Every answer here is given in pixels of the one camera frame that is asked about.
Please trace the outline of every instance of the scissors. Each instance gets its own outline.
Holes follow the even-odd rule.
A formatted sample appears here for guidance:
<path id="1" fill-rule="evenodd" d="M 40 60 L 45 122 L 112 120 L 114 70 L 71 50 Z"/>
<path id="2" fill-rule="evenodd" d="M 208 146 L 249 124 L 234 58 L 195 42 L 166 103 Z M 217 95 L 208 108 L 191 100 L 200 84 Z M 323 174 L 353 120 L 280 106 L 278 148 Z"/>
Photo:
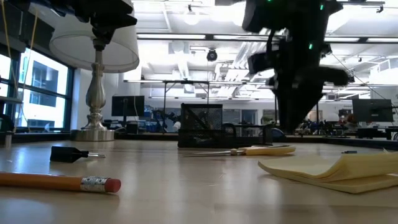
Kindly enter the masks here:
<path id="1" fill-rule="evenodd" d="M 286 153 L 294 152 L 295 146 L 252 146 L 231 149 L 223 152 L 199 152 L 184 154 L 183 157 L 203 157 L 203 156 L 281 156 Z"/>

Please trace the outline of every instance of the metal ferrule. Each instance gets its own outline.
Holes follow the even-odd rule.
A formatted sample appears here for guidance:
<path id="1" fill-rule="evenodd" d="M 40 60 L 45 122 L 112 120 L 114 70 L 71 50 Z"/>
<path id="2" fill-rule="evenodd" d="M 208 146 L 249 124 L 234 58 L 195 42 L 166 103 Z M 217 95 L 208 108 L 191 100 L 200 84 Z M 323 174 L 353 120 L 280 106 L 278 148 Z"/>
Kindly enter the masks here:
<path id="1" fill-rule="evenodd" d="M 87 192 L 105 192 L 105 183 L 109 177 L 84 177 L 80 182 L 80 190 Z"/>

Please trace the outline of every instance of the table lamp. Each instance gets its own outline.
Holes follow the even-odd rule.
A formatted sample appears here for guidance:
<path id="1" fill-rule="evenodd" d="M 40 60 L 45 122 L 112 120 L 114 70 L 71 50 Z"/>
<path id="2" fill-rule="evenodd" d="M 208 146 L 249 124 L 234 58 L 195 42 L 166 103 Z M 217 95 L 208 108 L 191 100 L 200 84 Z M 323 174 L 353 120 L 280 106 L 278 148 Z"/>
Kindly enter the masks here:
<path id="1" fill-rule="evenodd" d="M 123 1 L 131 6 L 131 1 Z M 106 103 L 102 77 L 103 73 L 123 73 L 137 68 L 139 57 L 135 26 L 116 29 L 110 43 L 105 44 L 96 38 L 90 23 L 66 16 L 55 28 L 50 50 L 68 65 L 93 71 L 86 94 L 86 104 L 90 108 L 88 123 L 81 130 L 71 131 L 72 140 L 114 140 L 114 131 L 102 125 L 101 109 Z"/>

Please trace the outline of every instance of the lamp stem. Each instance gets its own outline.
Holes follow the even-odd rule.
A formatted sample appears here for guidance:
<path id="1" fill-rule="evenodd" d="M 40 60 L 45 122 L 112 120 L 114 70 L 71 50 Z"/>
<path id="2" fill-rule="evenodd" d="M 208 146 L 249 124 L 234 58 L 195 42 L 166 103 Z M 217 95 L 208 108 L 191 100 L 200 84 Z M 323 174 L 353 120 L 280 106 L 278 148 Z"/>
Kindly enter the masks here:
<path id="1" fill-rule="evenodd" d="M 105 90 L 102 84 L 104 65 L 102 64 L 102 50 L 96 49 L 95 63 L 93 68 L 93 78 L 86 94 L 86 105 L 90 108 L 90 114 L 87 115 L 88 123 L 83 129 L 87 130 L 106 130 L 102 125 L 101 109 L 105 106 Z"/>

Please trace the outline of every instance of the pencil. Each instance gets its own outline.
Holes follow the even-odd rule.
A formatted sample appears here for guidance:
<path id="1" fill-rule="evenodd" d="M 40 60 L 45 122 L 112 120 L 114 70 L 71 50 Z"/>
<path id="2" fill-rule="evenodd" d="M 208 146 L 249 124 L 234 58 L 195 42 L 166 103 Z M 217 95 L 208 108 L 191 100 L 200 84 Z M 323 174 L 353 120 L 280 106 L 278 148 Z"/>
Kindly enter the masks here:
<path id="1" fill-rule="evenodd" d="M 121 181 L 109 177 L 70 177 L 0 172 L 0 186 L 116 193 L 121 187 Z"/>

